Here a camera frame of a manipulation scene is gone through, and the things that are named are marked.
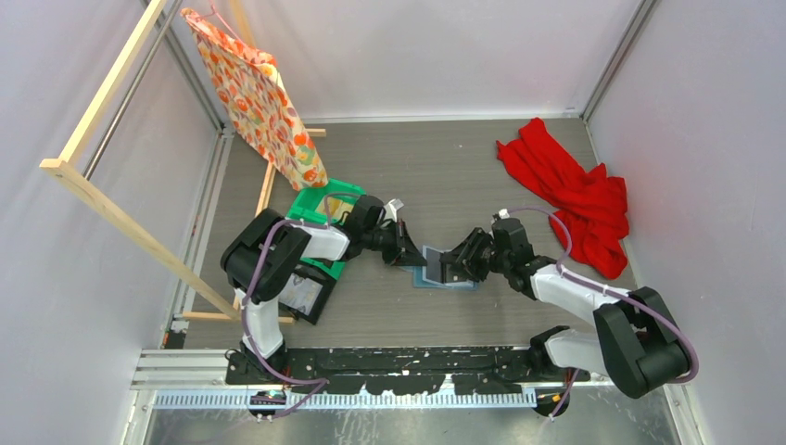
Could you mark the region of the dark grey credit card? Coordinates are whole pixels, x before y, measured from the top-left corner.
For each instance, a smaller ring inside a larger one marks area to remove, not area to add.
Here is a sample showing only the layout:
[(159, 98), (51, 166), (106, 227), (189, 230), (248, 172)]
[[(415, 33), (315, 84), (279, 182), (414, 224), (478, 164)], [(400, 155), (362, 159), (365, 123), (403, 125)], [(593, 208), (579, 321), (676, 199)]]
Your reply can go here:
[(440, 261), (441, 254), (442, 252), (438, 249), (423, 246), (423, 256), (426, 260), (426, 266), (423, 267), (423, 279), (427, 283), (434, 285), (444, 284), (444, 273)]

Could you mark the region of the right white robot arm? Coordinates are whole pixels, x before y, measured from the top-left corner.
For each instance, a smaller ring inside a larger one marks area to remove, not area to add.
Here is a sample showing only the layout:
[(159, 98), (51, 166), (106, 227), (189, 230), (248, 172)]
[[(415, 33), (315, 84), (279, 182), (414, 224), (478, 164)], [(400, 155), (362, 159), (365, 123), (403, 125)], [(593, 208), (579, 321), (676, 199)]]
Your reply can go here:
[(489, 231), (476, 227), (439, 261), (448, 274), (477, 283), (498, 273), (514, 291), (593, 327), (587, 334), (558, 326), (531, 339), (529, 368), (541, 380), (577, 368), (608, 377), (623, 394), (638, 399), (697, 375), (695, 348), (657, 291), (607, 286), (573, 273), (537, 254), (515, 218), (498, 219)]

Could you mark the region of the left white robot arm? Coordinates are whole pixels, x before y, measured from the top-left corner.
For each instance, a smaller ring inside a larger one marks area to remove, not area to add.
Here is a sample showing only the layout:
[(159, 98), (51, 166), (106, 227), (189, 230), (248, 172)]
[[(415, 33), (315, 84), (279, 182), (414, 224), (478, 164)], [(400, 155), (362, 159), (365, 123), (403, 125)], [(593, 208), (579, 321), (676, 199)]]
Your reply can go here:
[(350, 211), (337, 221), (328, 216), (324, 224), (263, 210), (222, 254), (221, 268), (240, 298), (241, 351), (249, 358), (249, 372), (263, 384), (283, 377), (279, 297), (303, 260), (344, 262), (371, 250), (388, 266), (426, 264), (398, 216), (399, 200), (383, 202), (370, 195), (354, 199)]

